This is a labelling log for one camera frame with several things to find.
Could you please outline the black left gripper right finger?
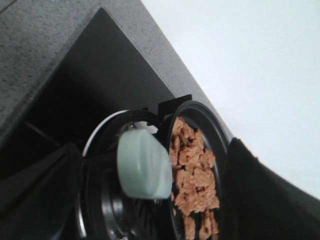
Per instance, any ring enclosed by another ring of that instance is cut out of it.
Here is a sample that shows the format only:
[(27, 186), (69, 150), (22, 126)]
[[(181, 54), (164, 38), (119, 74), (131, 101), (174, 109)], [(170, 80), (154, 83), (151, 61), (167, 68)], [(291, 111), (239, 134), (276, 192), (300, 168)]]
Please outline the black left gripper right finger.
[(318, 240), (320, 202), (265, 167), (238, 138), (217, 142), (221, 240)]

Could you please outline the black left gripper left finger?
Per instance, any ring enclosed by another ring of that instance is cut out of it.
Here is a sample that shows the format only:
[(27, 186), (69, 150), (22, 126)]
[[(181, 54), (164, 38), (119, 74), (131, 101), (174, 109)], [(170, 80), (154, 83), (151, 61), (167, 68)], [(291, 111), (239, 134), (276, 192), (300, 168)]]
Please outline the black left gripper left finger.
[(65, 144), (0, 182), (0, 238), (57, 240), (82, 186), (81, 153)]

